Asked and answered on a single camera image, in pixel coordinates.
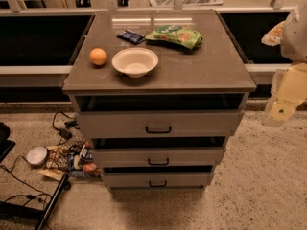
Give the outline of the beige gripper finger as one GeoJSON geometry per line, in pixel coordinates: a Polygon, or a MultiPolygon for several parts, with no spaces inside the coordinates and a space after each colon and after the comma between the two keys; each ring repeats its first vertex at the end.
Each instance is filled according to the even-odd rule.
{"type": "Polygon", "coordinates": [[[307,99],[307,63],[296,62],[288,69],[278,69],[272,79],[271,97],[267,101],[264,124],[281,126],[307,99]]]}

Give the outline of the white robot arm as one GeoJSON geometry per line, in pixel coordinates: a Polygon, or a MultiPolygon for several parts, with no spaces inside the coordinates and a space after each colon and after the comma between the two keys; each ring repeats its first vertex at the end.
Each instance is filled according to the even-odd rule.
{"type": "Polygon", "coordinates": [[[307,0],[301,0],[286,20],[270,29],[261,42],[280,45],[281,55],[292,62],[287,70],[276,71],[265,108],[265,124],[279,127],[307,99],[307,0]]]}

